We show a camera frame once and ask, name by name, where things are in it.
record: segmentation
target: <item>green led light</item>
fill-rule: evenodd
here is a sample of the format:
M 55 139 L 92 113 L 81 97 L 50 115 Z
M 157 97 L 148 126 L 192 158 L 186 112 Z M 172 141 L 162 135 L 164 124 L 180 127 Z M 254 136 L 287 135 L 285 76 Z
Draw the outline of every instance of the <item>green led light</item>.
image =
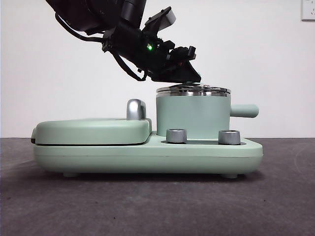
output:
M 153 50 L 153 46 L 152 46 L 150 43 L 148 43 L 147 49 L 148 49 L 149 51 L 152 51 L 152 50 Z

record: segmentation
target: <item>stainless steel lid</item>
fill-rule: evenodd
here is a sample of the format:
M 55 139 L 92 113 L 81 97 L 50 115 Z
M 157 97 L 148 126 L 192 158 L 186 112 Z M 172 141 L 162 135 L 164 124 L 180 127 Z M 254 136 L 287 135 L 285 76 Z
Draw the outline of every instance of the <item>stainless steel lid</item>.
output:
M 211 87 L 201 83 L 185 83 L 157 89 L 157 97 L 161 96 L 224 96 L 229 97 L 231 90 Z

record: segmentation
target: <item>black robotic arm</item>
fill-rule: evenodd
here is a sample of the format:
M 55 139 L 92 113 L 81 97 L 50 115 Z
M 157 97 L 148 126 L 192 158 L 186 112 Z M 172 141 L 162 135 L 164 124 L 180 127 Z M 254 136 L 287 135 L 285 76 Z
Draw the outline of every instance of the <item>black robotic arm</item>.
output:
M 172 25 L 176 18 L 168 7 L 145 23 L 140 30 L 146 0 L 46 0 L 56 12 L 57 21 L 72 35 L 84 41 L 102 43 L 119 66 L 131 77 L 143 81 L 185 83 L 200 82 L 200 75 L 190 64 L 195 59 L 195 48 L 175 48 L 172 41 L 158 38 L 158 31 Z M 102 33 L 103 37 L 85 37 Z M 134 63 L 144 71 L 138 77 L 122 60 Z

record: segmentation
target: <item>rubber foot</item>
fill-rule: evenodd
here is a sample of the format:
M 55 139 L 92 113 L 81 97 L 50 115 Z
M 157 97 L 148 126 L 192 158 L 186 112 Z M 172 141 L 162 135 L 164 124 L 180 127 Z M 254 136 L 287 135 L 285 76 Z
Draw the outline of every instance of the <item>rubber foot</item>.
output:
M 237 178 L 237 174 L 221 174 L 223 178 Z
M 74 178 L 79 176 L 79 173 L 63 173 L 63 177 L 67 177 L 67 178 Z

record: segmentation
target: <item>white backdrop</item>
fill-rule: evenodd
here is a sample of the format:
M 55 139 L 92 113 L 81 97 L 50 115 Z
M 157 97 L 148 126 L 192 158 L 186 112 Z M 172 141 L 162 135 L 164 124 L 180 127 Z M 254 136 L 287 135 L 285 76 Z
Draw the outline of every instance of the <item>white backdrop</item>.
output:
M 300 0 L 148 0 L 145 20 L 172 6 L 177 21 L 159 36 L 193 45 L 202 80 L 255 103 L 257 118 L 231 118 L 245 137 L 315 137 L 315 22 Z M 155 95 L 98 43 L 67 33 L 44 0 L 1 1 L 1 136 L 29 137 L 37 123 L 125 117 L 139 98 L 156 126 Z

